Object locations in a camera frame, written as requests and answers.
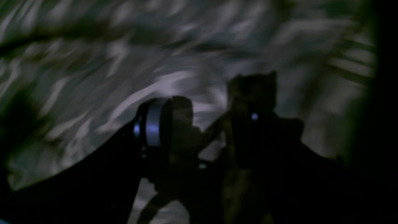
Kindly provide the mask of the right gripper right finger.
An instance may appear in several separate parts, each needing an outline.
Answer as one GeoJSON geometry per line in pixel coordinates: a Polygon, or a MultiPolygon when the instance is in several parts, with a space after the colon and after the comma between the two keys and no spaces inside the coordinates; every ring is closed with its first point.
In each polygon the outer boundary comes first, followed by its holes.
{"type": "Polygon", "coordinates": [[[304,122],[283,119],[277,75],[228,83],[235,159],[263,187],[276,224],[396,224],[397,186],[361,177],[301,141],[304,122]]]}

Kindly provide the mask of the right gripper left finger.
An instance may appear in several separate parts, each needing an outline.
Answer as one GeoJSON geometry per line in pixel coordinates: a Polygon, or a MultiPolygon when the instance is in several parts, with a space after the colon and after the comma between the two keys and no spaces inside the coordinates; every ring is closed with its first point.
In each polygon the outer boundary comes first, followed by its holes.
{"type": "Polygon", "coordinates": [[[1,196],[2,224],[126,224],[141,177],[168,164],[173,119],[193,121],[186,97],[152,98],[93,153],[1,196]]]}

